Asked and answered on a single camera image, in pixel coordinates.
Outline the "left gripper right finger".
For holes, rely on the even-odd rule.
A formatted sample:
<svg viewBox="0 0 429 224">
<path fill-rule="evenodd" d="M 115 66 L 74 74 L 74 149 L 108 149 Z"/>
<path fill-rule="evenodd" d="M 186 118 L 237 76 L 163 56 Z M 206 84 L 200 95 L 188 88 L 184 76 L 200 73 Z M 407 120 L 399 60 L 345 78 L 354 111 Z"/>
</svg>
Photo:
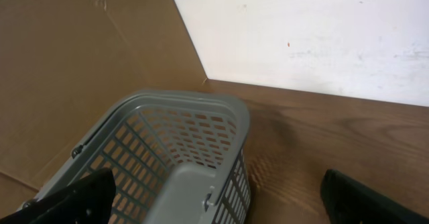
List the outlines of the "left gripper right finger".
<svg viewBox="0 0 429 224">
<path fill-rule="evenodd" d="M 334 224 L 428 224 L 428 218 L 370 189 L 338 170 L 328 169 L 320 197 Z"/>
</svg>

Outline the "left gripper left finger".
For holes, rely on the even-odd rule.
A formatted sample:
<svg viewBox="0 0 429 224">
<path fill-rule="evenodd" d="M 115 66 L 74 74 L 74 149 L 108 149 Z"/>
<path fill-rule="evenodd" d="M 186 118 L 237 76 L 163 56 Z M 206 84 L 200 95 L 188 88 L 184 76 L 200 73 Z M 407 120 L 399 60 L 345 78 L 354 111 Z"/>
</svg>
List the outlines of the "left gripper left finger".
<svg viewBox="0 0 429 224">
<path fill-rule="evenodd" d="M 2 224 L 107 224 L 116 195 L 115 179 L 102 168 L 1 219 Z"/>
</svg>

